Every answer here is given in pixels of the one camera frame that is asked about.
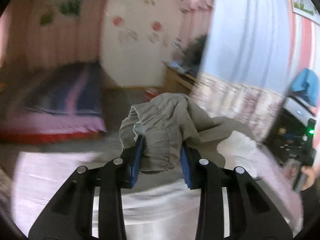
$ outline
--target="red object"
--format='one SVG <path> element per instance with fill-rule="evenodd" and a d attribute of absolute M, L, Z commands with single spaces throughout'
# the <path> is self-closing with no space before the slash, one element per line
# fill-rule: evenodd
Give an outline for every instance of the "red object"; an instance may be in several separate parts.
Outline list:
<path fill-rule="evenodd" d="M 146 102 L 149 102 L 152 98 L 155 98 L 158 95 L 160 95 L 160 92 L 155 88 L 150 88 L 144 92 Z"/>
<path fill-rule="evenodd" d="M 124 19 L 117 15 L 113 17 L 112 23 L 114 24 L 114 26 L 119 27 L 124 23 Z"/>
<path fill-rule="evenodd" d="M 152 29 L 153 29 L 155 32 L 159 32 L 159 31 L 162 30 L 162 25 L 161 25 L 160 22 L 154 21 L 154 22 L 152 22 L 151 26 L 152 26 Z"/>
<path fill-rule="evenodd" d="M 0 133 L 0 141 L 24 143 L 24 144 L 42 144 L 42 143 L 56 143 L 72 139 L 86 139 L 99 132 L 89 133 L 70 133 L 70 134 L 6 134 Z"/>

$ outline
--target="white curtain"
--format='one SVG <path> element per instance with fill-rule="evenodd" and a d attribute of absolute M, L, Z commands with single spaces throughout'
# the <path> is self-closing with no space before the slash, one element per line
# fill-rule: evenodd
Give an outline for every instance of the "white curtain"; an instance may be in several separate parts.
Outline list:
<path fill-rule="evenodd" d="M 195 101 L 211 116 L 271 126 L 289 84 L 286 0 L 215 0 Z"/>

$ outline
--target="floor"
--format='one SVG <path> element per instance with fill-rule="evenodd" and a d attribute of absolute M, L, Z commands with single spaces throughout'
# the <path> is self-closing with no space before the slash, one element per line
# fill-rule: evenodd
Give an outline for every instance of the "floor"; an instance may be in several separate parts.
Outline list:
<path fill-rule="evenodd" d="M 0 144 L 0 167 L 12 179 L 20 151 L 46 153 L 80 153 L 92 151 L 101 153 L 102 158 L 104 155 L 108 155 L 111 152 L 121 153 L 122 147 L 118 133 L 121 122 L 128 116 L 131 105 L 144 102 L 143 93 L 143 90 L 105 90 L 102 96 L 102 117 L 105 121 L 107 133 L 95 140 L 76 140 L 40 146 Z"/>

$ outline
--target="red circle sticker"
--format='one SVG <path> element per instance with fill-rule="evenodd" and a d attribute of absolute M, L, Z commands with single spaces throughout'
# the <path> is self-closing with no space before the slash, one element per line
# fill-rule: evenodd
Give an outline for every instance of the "red circle sticker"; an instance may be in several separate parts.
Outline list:
<path fill-rule="evenodd" d="M 161 31 L 161 29 L 162 29 L 161 23 L 160 23 L 160 22 L 157 22 L 157 21 L 152 22 L 151 26 L 152 26 L 152 29 L 153 29 L 155 32 L 159 32 L 159 31 Z"/>
<path fill-rule="evenodd" d="M 114 16 L 112 19 L 112 23 L 114 24 L 114 26 L 120 26 L 124 23 L 124 20 L 120 16 Z"/>

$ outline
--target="electronic device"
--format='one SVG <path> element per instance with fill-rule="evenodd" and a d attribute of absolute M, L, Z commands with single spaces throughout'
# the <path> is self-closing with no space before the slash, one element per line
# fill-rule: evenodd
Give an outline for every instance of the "electronic device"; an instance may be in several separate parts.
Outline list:
<path fill-rule="evenodd" d="M 316 151 L 312 147 L 316 120 L 301 98 L 286 98 L 264 144 L 273 153 L 292 188 L 300 192 L 306 176 L 303 165 L 312 166 Z"/>

